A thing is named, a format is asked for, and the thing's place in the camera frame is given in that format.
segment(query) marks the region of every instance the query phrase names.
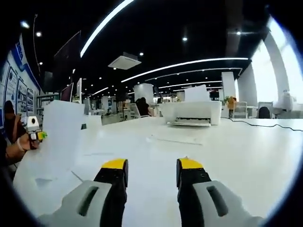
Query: ceiling light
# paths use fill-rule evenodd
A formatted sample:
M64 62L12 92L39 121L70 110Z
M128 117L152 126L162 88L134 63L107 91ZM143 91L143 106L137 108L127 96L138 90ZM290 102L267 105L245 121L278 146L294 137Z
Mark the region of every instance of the ceiling light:
M23 28L29 28L29 24L24 20L21 21L20 24L21 24L21 27L23 27Z
M187 84L175 84L175 85L169 85L169 86L159 87L159 89L160 89L160 88L167 88L167 87L176 87L176 86L192 85L192 84L220 83L220 82L222 82L222 80L218 80L218 81L203 81L203 82L195 82L195 83L187 83Z
M113 11L108 14L106 18L98 25L96 30L91 34L88 41L85 43L83 49L80 52L80 57L84 55L90 44L93 42L93 40L96 38L96 36L99 34L99 32L110 22L112 18L115 17L121 10L123 10L128 4L132 3L134 0L124 0L120 5L118 5Z
M225 60L248 60L248 58L212 58L212 59L202 59L202 60L196 60L196 61L187 61L187 62L175 64L175 65L165 66L165 67L158 68L158 69L155 69L155 70L151 70L151 71L148 71L148 72L144 72L144 73L138 74L136 76L127 78L125 80L122 80L121 83L129 81L129 80L137 78L137 77L140 77L140 76L143 76L143 75L146 75L146 74L149 74L149 73L152 73L152 72L157 72L157 71L160 71L160 70L165 70L165 69L169 69L169 68L173 68L173 67L177 67L177 66L181 66L181 65L188 65L188 64L194 64L194 63L200 63L200 62L206 62L206 61L225 61Z
M106 88L104 88L104 89L101 89L101 90L95 92L94 94L92 94L92 96L94 96L94 95L96 95L96 94L98 94L98 93L100 93L100 92L102 92L102 91L105 91L106 89L108 89L108 87L106 87Z

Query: poster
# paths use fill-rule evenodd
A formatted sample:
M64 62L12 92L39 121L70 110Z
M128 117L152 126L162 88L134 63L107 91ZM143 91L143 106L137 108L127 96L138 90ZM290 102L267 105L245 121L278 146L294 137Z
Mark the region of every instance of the poster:
M15 113L22 117L36 115L35 98L40 91L41 87L28 65L20 36L0 71L0 129L3 129L6 101L11 101Z

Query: black ceiling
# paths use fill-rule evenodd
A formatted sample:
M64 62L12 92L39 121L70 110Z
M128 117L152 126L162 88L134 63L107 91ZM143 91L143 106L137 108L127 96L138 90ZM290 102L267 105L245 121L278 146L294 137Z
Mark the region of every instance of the black ceiling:
M33 10L27 20L31 28L24 30L23 36L27 58L34 73L38 75L32 39L35 13L38 14L35 31L43 34L42 37L35 38L37 60L43 62L40 66L43 73L52 71L53 56L75 33L81 31L84 46L99 23L121 2L122 0L90 3L73 1L64 6L43 5ZM148 82L162 87L167 86L167 82L174 85L221 80L222 71L229 71L228 68L245 69L250 60L183 65L121 83L123 79L140 73L187 61L224 57L250 58L260 40L267 34L267 20L265 6L252 0L244 3L242 0L134 0L98 34L75 67L74 76L86 79L83 81L86 96L105 87L109 89L99 95L128 92L138 82L174 73L175 75ZM137 55L142 63L129 70L109 68L108 65L123 52ZM177 75L179 72L209 68L225 69ZM231 70L235 77L240 72ZM71 75L62 78L62 87L69 83L69 76ZM221 83L211 84L214 87L220 85ZM163 91L169 92L169 88L163 88Z

